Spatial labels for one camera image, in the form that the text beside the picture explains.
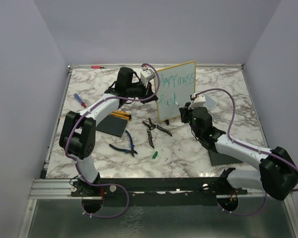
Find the yellow framed whiteboard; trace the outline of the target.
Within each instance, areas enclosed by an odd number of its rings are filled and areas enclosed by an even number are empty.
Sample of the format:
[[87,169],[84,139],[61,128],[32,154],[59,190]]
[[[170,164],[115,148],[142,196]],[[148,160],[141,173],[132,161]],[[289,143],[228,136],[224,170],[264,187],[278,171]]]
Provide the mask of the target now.
[[190,101],[190,96],[195,92],[196,63],[190,61],[169,66],[159,69],[157,73],[159,78],[154,79],[154,87],[158,89],[158,119],[165,121],[180,116],[175,102],[182,107]]

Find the green marker cap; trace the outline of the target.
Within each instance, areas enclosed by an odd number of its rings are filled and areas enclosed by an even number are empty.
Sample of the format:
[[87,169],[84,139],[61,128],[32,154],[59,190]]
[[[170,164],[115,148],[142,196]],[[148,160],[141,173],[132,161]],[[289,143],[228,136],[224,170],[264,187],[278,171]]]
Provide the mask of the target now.
[[155,151],[155,153],[154,153],[154,155],[152,156],[152,158],[155,159],[155,158],[157,157],[157,155],[158,155],[158,152]]

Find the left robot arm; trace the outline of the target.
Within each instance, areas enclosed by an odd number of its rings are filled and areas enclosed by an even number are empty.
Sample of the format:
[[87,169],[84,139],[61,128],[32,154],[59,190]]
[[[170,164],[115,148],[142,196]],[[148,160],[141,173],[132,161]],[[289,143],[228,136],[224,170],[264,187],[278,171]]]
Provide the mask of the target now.
[[98,124],[127,101],[148,103],[158,99],[158,90],[153,90],[151,84],[152,79],[159,79],[158,72],[148,63],[142,64],[141,69],[138,81],[133,82],[136,72],[128,67],[120,68],[116,81],[97,102],[82,112],[66,114],[59,145],[66,157],[74,161],[78,179],[83,182],[82,189],[90,196],[100,189],[100,174],[91,155]]

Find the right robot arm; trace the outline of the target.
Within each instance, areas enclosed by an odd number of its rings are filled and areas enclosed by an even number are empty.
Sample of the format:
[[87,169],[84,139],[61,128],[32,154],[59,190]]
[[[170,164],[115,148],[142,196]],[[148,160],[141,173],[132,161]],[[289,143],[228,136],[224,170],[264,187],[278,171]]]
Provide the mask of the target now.
[[298,169],[288,152],[282,147],[275,149],[255,147],[233,139],[213,126],[212,116],[205,107],[191,108],[190,103],[180,107],[183,123],[191,127],[193,135],[207,150],[240,160],[253,170],[229,169],[219,180],[218,188],[229,194],[236,188],[265,191],[276,200],[284,200],[298,184]]

